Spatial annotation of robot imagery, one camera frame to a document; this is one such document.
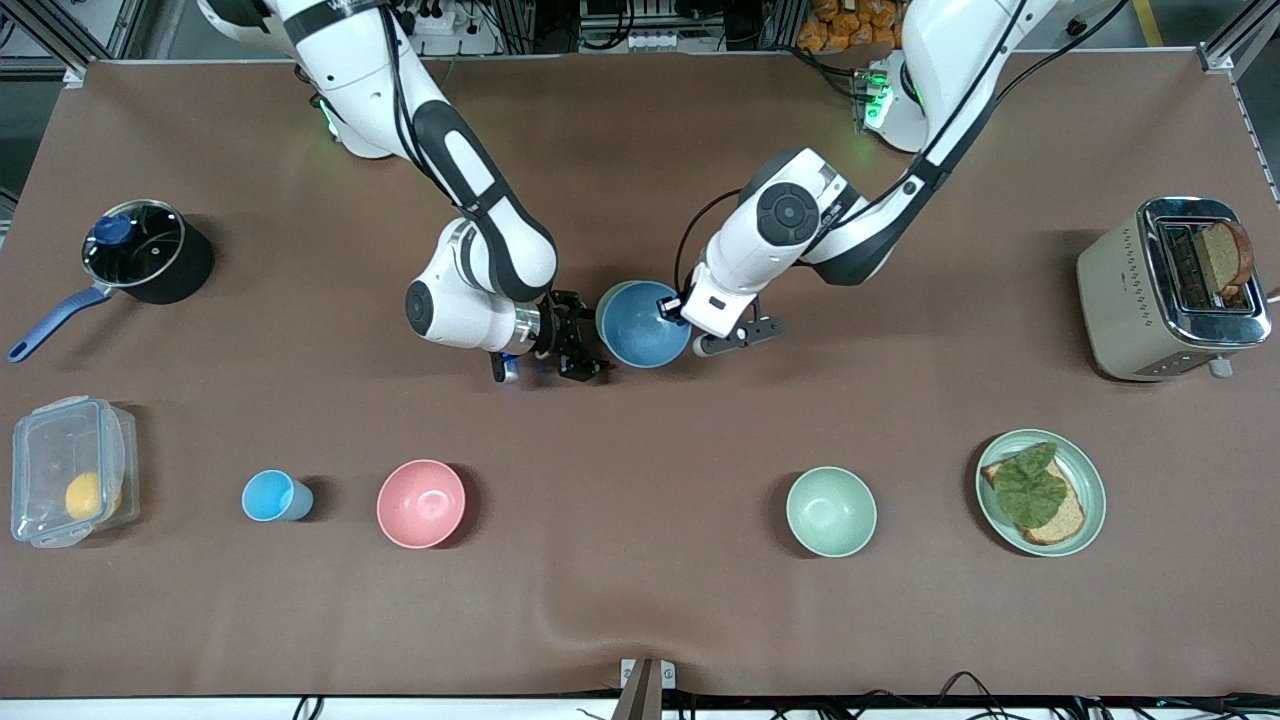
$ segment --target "sandwich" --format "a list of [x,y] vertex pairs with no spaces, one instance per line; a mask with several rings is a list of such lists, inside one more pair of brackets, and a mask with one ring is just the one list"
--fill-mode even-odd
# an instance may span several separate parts
[[1000,509],[1033,544],[1057,544],[1084,528],[1084,507],[1056,454],[1057,443],[1042,442],[982,469]]

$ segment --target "lettuce leaf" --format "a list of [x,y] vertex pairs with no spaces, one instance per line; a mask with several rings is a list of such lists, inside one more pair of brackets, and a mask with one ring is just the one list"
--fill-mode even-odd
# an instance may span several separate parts
[[996,502],[1023,528],[1041,528],[1057,515],[1066,500],[1066,483],[1047,470],[1057,445],[1028,447],[1001,464],[996,471]]

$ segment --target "blue lid knob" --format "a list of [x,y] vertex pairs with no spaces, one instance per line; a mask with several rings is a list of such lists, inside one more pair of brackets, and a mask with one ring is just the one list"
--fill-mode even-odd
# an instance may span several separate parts
[[125,214],[104,215],[93,223],[93,240],[99,245],[120,245],[133,232],[133,220]]

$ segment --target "bowl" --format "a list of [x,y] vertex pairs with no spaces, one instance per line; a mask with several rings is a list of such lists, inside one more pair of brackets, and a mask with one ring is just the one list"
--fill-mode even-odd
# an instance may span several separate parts
[[787,525],[810,552],[847,557],[876,533],[876,498],[858,475],[841,468],[814,468],[787,493]]
[[452,468],[435,460],[413,460],[383,483],[378,525],[393,543],[422,550],[453,534],[465,507],[462,480]]
[[[1084,527],[1080,528],[1080,532],[1060,543],[1036,544],[1028,542],[1023,537],[1021,530],[1018,529],[1018,525],[1000,509],[1000,502],[996,500],[996,489],[982,475],[982,469],[1001,460],[1007,460],[1033,445],[1050,441],[1057,443],[1057,455],[1055,456],[1057,465],[1062,469],[1066,479],[1075,487],[1075,495],[1080,498],[1080,507],[1084,509]],[[1039,557],[1065,557],[1089,547],[1098,537],[1098,533],[1102,532],[1102,520],[1107,516],[1107,495],[1102,489],[1102,475],[1098,474],[1098,469],[1093,466],[1089,456],[1062,436],[1030,428],[1007,432],[991,441],[987,450],[982,452],[982,456],[978,459],[978,471],[975,475],[978,505],[982,507],[982,514],[987,516],[987,523],[1009,544],[1023,552]]]
[[596,309],[596,329],[614,357],[632,368],[652,369],[685,351],[692,325],[668,320],[658,301],[675,290],[653,281],[628,281],[609,288]]
[[604,291],[604,295],[600,296],[600,301],[595,304],[595,332],[602,338],[604,337],[604,306],[613,300],[613,296],[617,295],[620,290],[630,284],[635,284],[637,282],[640,281],[626,281],[611,287],[609,290]]

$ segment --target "toast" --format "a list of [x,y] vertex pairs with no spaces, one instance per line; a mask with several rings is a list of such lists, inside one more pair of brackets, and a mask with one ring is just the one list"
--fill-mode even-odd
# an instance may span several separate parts
[[1213,223],[1193,238],[1211,292],[1230,300],[1253,275],[1253,245],[1239,223]]
[[[1004,464],[1005,461],[1001,460],[982,469],[982,475],[987,478],[991,487],[996,487],[996,471]],[[1027,538],[1027,542],[1032,544],[1057,544],[1071,539],[1084,527],[1084,507],[1080,505],[1080,497],[1075,495],[1075,486],[1062,474],[1062,468],[1059,466],[1057,460],[1050,462],[1047,469],[1051,475],[1061,478],[1066,483],[1066,498],[1062,501],[1062,506],[1057,509],[1057,515],[1053,515],[1053,519],[1047,524],[1039,528],[1016,525],[1023,537]]]

